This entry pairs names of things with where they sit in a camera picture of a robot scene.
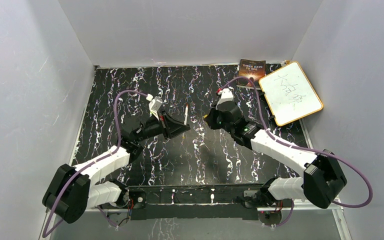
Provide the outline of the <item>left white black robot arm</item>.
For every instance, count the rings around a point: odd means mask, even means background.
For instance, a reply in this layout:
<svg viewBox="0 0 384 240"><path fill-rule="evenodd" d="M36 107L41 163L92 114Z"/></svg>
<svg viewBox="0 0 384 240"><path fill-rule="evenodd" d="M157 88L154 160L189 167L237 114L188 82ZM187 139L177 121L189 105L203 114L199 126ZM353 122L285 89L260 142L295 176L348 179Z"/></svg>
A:
<svg viewBox="0 0 384 240"><path fill-rule="evenodd" d="M127 188L116 180L99 181L141 156L144 140L159 135L169 140L190 129L188 123L172 118L163 110L130 132L122 130L121 138L103 154L75 166L61 165L44 194L42 204L68 224L77 221L85 210L101 205L126 208L131 203Z"/></svg>

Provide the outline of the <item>orange white pen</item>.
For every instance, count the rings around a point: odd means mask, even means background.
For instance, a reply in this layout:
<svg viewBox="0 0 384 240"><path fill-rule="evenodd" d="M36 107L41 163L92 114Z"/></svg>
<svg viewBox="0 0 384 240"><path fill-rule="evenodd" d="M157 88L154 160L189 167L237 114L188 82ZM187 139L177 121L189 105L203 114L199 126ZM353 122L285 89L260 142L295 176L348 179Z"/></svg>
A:
<svg viewBox="0 0 384 240"><path fill-rule="evenodd" d="M183 121L183 123L185 125L188 124L188 115L189 115L189 105L186 104L186 106L185 106L185 114L184 114L184 121Z"/></svg>

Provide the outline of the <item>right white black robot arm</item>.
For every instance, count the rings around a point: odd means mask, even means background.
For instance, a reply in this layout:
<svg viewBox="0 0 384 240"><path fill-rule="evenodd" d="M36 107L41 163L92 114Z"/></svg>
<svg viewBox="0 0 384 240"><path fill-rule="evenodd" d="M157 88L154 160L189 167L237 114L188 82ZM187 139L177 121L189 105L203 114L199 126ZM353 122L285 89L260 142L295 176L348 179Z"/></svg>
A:
<svg viewBox="0 0 384 240"><path fill-rule="evenodd" d="M246 119L233 101L213 105L204 121L210 129L225 130L235 143L269 156L298 174L297 177L269 179L252 196L252 203L275 207L284 199L301 199L326 209L347 184L338 160L331 153L302 150L278 136L271 136L269 129Z"/></svg>

